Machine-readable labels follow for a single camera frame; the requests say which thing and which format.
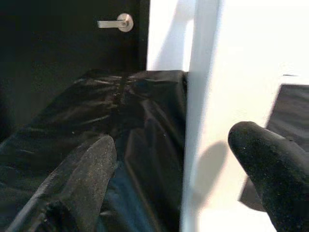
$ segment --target white surface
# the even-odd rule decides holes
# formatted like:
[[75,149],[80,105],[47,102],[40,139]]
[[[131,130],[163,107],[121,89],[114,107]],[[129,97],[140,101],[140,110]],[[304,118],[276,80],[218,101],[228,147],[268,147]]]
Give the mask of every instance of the white surface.
[[147,70],[189,70],[195,2],[150,1]]
[[221,3],[215,46],[218,1],[199,0],[195,15],[182,231],[275,231],[237,202],[246,175],[227,135],[240,121],[265,126],[281,83],[309,84],[309,2]]

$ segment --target black fabric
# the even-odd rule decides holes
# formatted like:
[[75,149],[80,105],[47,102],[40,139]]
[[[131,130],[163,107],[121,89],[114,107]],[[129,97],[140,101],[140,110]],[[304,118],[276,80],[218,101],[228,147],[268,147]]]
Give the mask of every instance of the black fabric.
[[108,134],[117,169],[97,231],[177,231],[184,157],[186,73],[90,71],[0,145],[0,230],[86,139]]
[[[282,85],[269,118],[267,129],[295,141],[309,152],[309,86]],[[248,178],[240,197],[248,207],[265,211]]]

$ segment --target black plastic sheet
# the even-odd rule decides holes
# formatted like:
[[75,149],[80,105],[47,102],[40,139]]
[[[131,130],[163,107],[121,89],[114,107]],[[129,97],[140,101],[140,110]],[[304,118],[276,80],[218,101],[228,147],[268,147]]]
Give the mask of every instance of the black plastic sheet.
[[86,73],[35,120],[0,145],[0,230],[78,145],[115,141],[97,231],[179,230],[186,73]]

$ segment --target black trash bag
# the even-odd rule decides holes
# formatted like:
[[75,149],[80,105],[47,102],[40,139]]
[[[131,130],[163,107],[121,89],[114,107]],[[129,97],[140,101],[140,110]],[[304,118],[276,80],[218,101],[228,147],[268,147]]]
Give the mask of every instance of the black trash bag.
[[84,141],[110,135],[117,169],[97,231],[178,231],[186,73],[90,71],[0,145],[0,230]]
[[85,141],[49,174],[7,232],[94,231],[115,164],[110,136]]

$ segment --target door handle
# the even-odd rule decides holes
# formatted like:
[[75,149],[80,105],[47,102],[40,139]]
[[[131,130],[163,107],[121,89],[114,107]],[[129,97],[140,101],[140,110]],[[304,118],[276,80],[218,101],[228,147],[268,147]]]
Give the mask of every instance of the door handle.
[[123,32],[129,32],[133,29],[134,22],[132,16],[123,13],[115,21],[98,21],[98,28],[118,28]]

